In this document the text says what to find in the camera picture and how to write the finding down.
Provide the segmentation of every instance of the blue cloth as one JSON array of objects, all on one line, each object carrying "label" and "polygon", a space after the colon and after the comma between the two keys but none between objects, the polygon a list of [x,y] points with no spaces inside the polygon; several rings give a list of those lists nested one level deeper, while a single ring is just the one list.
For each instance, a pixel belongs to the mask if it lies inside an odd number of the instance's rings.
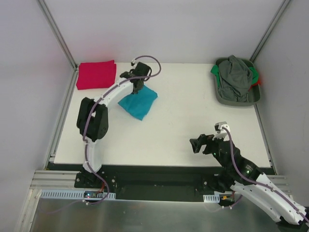
[{"label": "blue cloth", "polygon": [[144,86],[137,94],[122,98],[118,104],[133,117],[142,121],[157,97],[156,92]]}]

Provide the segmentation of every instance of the robotic arm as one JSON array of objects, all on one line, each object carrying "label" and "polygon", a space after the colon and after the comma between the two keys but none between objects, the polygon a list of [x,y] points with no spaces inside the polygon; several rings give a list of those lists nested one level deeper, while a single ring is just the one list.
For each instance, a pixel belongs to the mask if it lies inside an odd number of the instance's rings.
[{"label": "robotic arm", "polygon": [[202,134],[190,139],[194,153],[206,145],[203,154],[212,154],[224,167],[208,186],[215,191],[233,190],[245,196],[266,212],[282,232],[307,232],[309,213],[306,208],[286,196],[253,162],[242,157],[231,140],[224,141],[225,136],[230,136],[226,122],[217,123],[215,130],[216,135]]},{"label": "robotic arm", "polygon": [[[89,163],[94,172],[99,171],[102,166],[98,142],[105,136],[108,130],[108,111],[125,96],[136,94],[143,88],[144,81],[147,81],[149,78],[138,78],[139,76],[145,77],[151,75],[152,70],[148,65],[135,61],[133,61],[131,65],[134,69],[122,73],[118,81],[106,91],[106,97],[100,95],[94,99],[84,98],[81,102],[77,118],[77,127],[81,135],[84,135],[86,130],[84,146],[85,149],[87,149],[87,157],[83,163],[83,168],[90,173],[92,171],[87,163]],[[97,105],[87,123],[92,107],[96,103]]]}]

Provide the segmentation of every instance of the gray basket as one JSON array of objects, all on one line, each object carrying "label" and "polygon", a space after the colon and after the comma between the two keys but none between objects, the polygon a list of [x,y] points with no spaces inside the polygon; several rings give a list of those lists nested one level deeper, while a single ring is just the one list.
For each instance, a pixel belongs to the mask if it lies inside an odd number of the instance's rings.
[{"label": "gray basket", "polygon": [[[216,60],[216,65],[219,66],[219,64],[224,61],[227,60],[227,58],[219,58]],[[253,63],[249,60],[246,59],[242,59],[242,61],[248,66],[248,67],[254,67]],[[229,100],[225,100],[223,99],[220,95],[219,95],[219,91],[218,91],[218,83],[217,83],[217,78],[215,78],[215,89],[216,89],[216,96],[218,101],[221,104],[224,105],[231,105],[231,106],[251,106],[254,105],[256,103],[258,103],[258,101],[261,98],[260,95],[260,86],[256,85],[253,86],[250,90],[249,90],[249,96],[248,96],[248,102],[238,102],[238,101],[229,101]]]}]

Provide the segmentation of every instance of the red cloth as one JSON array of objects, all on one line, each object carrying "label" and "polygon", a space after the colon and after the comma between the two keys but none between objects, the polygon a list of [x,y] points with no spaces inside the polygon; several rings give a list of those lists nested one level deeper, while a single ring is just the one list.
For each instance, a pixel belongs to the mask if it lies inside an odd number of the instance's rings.
[{"label": "red cloth", "polygon": [[116,64],[114,60],[97,63],[81,63],[76,83],[78,90],[109,88],[115,83]]}]

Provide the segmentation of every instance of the white wall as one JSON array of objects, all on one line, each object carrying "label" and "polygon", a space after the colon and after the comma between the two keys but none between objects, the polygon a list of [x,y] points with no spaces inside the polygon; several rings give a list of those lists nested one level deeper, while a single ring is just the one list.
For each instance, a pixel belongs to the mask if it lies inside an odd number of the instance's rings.
[{"label": "white wall", "polygon": [[309,1],[294,0],[255,65],[270,151],[294,198],[309,205]]},{"label": "white wall", "polygon": [[249,58],[282,0],[47,0],[76,62]]},{"label": "white wall", "polygon": [[0,30],[0,231],[12,232],[72,69],[36,1],[1,1]]}]

